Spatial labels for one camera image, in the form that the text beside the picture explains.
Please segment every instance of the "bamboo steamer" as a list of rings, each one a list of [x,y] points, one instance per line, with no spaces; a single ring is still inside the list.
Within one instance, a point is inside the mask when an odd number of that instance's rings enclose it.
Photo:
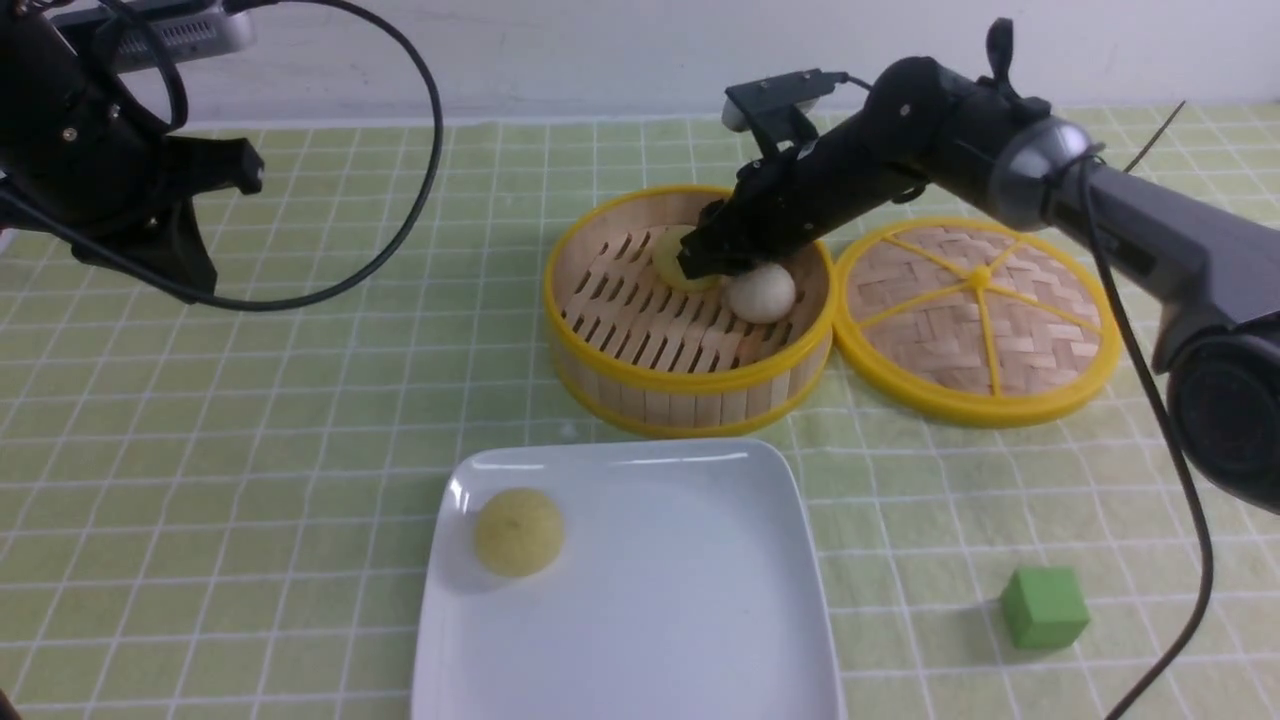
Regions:
[[[552,250],[543,305],[552,359],[568,392],[600,419],[652,437],[751,432],[813,389],[833,343],[833,264],[820,242],[785,266],[791,313],[745,323],[719,287],[684,293],[658,279],[652,243],[695,225],[727,190],[658,187],[621,196],[579,220]]]

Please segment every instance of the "metal device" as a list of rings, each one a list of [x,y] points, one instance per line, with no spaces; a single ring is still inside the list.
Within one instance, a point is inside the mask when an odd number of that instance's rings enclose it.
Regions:
[[[140,0],[132,6],[156,31],[175,63],[229,55],[257,41],[253,15],[248,12],[228,14],[221,0]],[[99,6],[50,19],[73,47],[88,47],[93,36],[114,17],[109,9]],[[155,65],[138,31],[125,31],[110,69],[131,73]]]
[[[1012,229],[1056,227],[1083,245],[1089,209],[1110,264],[1164,306],[1152,368],[1170,375],[1188,456],[1219,487],[1280,512],[1280,231],[1101,164],[1084,128],[1014,91],[1011,20],[992,26],[987,54],[992,74],[977,81],[933,58],[899,60],[826,135],[804,108],[842,74],[730,87],[726,126],[750,131],[763,156],[703,209],[682,269],[741,274],[929,183]]]
[[[219,3],[129,8],[155,23],[156,36],[168,29],[161,42],[174,59],[232,51],[253,36],[247,13],[228,15]],[[47,232],[23,211],[38,208],[183,288],[212,292],[218,272],[193,197],[230,187],[260,192],[262,159],[243,138],[170,135],[184,118],[163,122],[133,97],[118,69],[157,63],[140,32],[113,13],[69,13],[55,23],[33,0],[0,0],[0,97],[20,109],[0,113],[0,191],[18,200],[0,202],[0,227]],[[180,108],[184,114],[184,91]],[[79,243],[72,254],[127,270]]]

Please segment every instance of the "white wall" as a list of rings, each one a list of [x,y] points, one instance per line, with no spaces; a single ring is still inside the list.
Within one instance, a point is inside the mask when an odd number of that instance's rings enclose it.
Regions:
[[[420,47],[447,113],[716,113],[735,82],[820,67],[874,79],[905,55],[970,77],[998,15],[1015,87],[1055,104],[1280,99],[1280,0],[365,0]],[[337,12],[256,12],[259,44],[183,65],[198,119],[404,117],[389,38]],[[150,83],[146,96],[150,104]],[[856,106],[842,90],[827,106]]]

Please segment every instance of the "black cable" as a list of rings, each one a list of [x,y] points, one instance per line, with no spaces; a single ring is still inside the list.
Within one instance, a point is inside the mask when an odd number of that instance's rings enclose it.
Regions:
[[[860,87],[860,88],[863,88],[863,90],[865,90],[868,92],[870,92],[870,90],[872,90],[872,83],[867,82],[865,79],[863,79],[863,78],[860,78],[858,76],[851,76],[849,73],[840,73],[840,82],[847,82],[847,83],[856,85],[858,87]]]
[[[1156,128],[1156,133],[1151,136],[1151,140],[1147,141],[1147,145],[1143,145],[1142,150],[1139,150],[1138,154],[1133,156],[1133,160],[1129,160],[1129,164],[1124,167],[1125,173],[1132,173],[1133,169],[1138,167],[1138,163],[1142,163],[1142,159],[1147,156],[1147,152],[1151,152],[1151,149],[1155,147],[1157,142],[1160,142],[1161,136],[1165,135],[1165,131],[1169,129],[1169,126],[1174,124],[1174,120],[1178,118],[1178,113],[1181,113],[1183,108],[1185,106],[1187,101],[1183,100],[1181,102],[1178,104],[1176,108],[1174,108],[1174,111],[1170,113],[1167,118],[1165,118],[1165,122],[1158,128]]]
[[[159,118],[156,118],[156,120],[165,126],[165,133],[182,129],[187,124],[187,115],[189,113],[189,105],[187,102],[187,86],[182,82],[182,73],[178,72],[178,64],[173,61],[173,55],[169,53],[169,49],[165,47],[164,41],[160,40],[160,36],[156,33],[155,28],[151,27],[151,23],[143,19],[142,15],[129,5],[122,3],[120,0],[97,1],[113,14],[119,17],[124,24],[133,28],[142,40],[142,45],[145,45],[147,51],[150,51],[155,58],[156,69],[160,72],[160,82],[164,83],[165,94],[169,95],[169,120],[165,122]]]
[[[106,0],[106,3],[118,3],[118,1],[119,0]],[[197,304],[207,305],[210,307],[219,307],[223,310],[237,310],[243,313],[276,313],[282,310],[296,310],[298,307],[306,307],[308,305],[315,305],[316,302],[323,302],[325,300],[329,300],[330,297],[335,297],[364,282],[366,278],[369,278],[369,275],[378,272],[378,269],[381,268],[387,263],[387,260],[389,260],[390,256],[396,254],[397,250],[399,250],[401,245],[404,243],[404,240],[408,238],[408,233],[413,231],[413,225],[415,223],[417,223],[417,218],[422,214],[422,208],[426,205],[426,197],[431,192],[431,184],[435,182],[435,176],[440,167],[440,155],[443,154],[443,145],[444,145],[444,117],[440,109],[440,91],[435,85],[435,78],[431,76],[431,70],[426,67],[426,61],[422,60],[422,55],[419,54],[417,49],[413,47],[413,44],[410,42],[407,37],[404,37],[404,33],[402,33],[399,29],[396,28],[396,26],[384,20],[379,15],[358,5],[347,3],[347,0],[242,0],[238,3],[237,1],[225,3],[224,9],[228,13],[234,14],[244,10],[264,8],[266,5],[276,5],[280,3],[320,5],[324,8],[342,10],[344,13],[356,15],[357,18],[365,22],[369,22],[378,29],[381,29],[384,33],[389,35],[397,44],[399,44],[399,46],[403,47],[404,51],[408,54],[410,59],[413,61],[413,65],[417,68],[419,74],[422,76],[422,81],[426,83],[428,95],[430,96],[431,100],[431,123],[434,129],[431,137],[431,156],[426,163],[426,173],[422,177],[422,184],[419,188],[417,195],[413,197],[413,205],[410,208],[408,214],[404,217],[403,224],[401,224],[401,228],[396,232],[396,234],[387,243],[387,246],[383,247],[383,250],[376,256],[374,256],[372,260],[370,260],[364,268],[356,270],[351,277],[333,286],[329,286],[324,290],[312,292],[310,295],[303,295],[300,297],[292,297],[285,300],[256,301],[256,300],[238,300],[230,297],[221,297],[218,295],[195,291],[180,283],[173,282],[169,278],[165,278],[164,275],[160,275],[159,273],[151,270],[146,265],[142,265],[129,258],[125,258],[115,252],[114,250],[99,243],[97,241],[88,238],[81,234],[79,232],[67,227],[65,224],[59,223],[58,220],[50,218],[40,209],[33,208],[29,202],[26,202],[9,192],[4,192],[3,190],[0,190],[0,199],[8,200],[13,206],[23,210],[32,218],[40,220],[41,223],[44,223],[46,227],[50,228],[50,232],[61,237],[67,242],[70,242],[73,245],[79,245],[92,251],[93,254],[100,255],[101,258],[123,268],[125,272],[128,272],[137,279],[147,284],[151,284],[156,288],[170,292],[178,297],[189,299]],[[168,54],[168,51],[163,46],[160,47],[160,50],[164,54]]]
[[[1165,124],[1156,132],[1156,137],[1147,143],[1147,147],[1139,154],[1139,156],[1129,164],[1125,172],[1133,169],[1137,165],[1137,160],[1142,159],[1142,155],[1155,145],[1160,135],[1164,133],[1169,123],[1172,122],[1172,117],[1165,122]],[[1142,347],[1138,345],[1138,338],[1133,332],[1133,324],[1129,322],[1129,314],[1124,309],[1124,304],[1120,301],[1120,291],[1116,288],[1115,275],[1111,272],[1111,263],[1107,260],[1102,251],[1101,233],[1097,225],[1097,215],[1093,210],[1093,187],[1089,184],[1091,176],[1097,168],[1097,163],[1101,158],[1097,156],[1098,147],[1092,147],[1084,155],[1082,155],[1071,165],[1079,165],[1079,195],[1082,202],[1082,210],[1084,211],[1085,231],[1088,233],[1089,252],[1093,254],[1093,263],[1098,268],[1098,277],[1102,279],[1102,290],[1106,292],[1107,302],[1111,305],[1111,313],[1115,315],[1116,325],[1120,329],[1120,338],[1124,342],[1125,350],[1129,352],[1129,359],[1133,361],[1134,370],[1138,373],[1138,380],[1142,383],[1143,393],[1147,396],[1147,402],[1151,404],[1151,411],[1156,415],[1156,423],[1160,425],[1160,434],[1165,439],[1165,445],[1169,447],[1169,455],[1174,460],[1174,470],[1178,474],[1178,482],[1183,487],[1183,495],[1187,496],[1187,505],[1192,515],[1192,525],[1196,528],[1196,539],[1199,542],[1201,551],[1201,578],[1199,589],[1196,594],[1196,605],[1192,607],[1192,614],[1187,619],[1187,624],[1183,625],[1178,637],[1170,643],[1169,648],[1158,660],[1138,679],[1137,683],[1124,694],[1123,698],[1111,708],[1107,714],[1106,720],[1119,720],[1133,703],[1156,682],[1157,678],[1169,667],[1169,665],[1187,648],[1190,643],[1192,637],[1196,630],[1199,629],[1201,623],[1204,620],[1204,614],[1208,611],[1208,602],[1213,593],[1213,542],[1208,532],[1208,521],[1204,518],[1204,506],[1201,503],[1199,493],[1196,491],[1196,483],[1192,479],[1190,468],[1187,465],[1187,456],[1183,452],[1183,446],[1178,441],[1178,436],[1174,433],[1172,421],[1169,419],[1169,411],[1165,409],[1165,404],[1160,396],[1160,388],[1156,386],[1156,379],[1151,374],[1151,369],[1147,366],[1147,359],[1142,354]]]

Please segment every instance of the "black clamp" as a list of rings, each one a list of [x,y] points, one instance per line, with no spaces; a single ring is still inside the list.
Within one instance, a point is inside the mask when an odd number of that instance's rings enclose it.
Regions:
[[[818,140],[818,128],[805,113],[847,79],[845,73],[813,69],[735,85],[724,91],[728,101],[721,119],[735,132],[750,129],[768,160],[781,152],[783,142],[804,145]]]
[[[991,63],[992,77],[978,78],[978,85],[989,87],[1009,101],[1014,117],[1020,123],[1030,124],[1050,117],[1053,108],[1042,97],[1023,97],[1009,81],[1009,68],[1014,64],[1014,20],[1000,18],[987,31],[987,61]]]

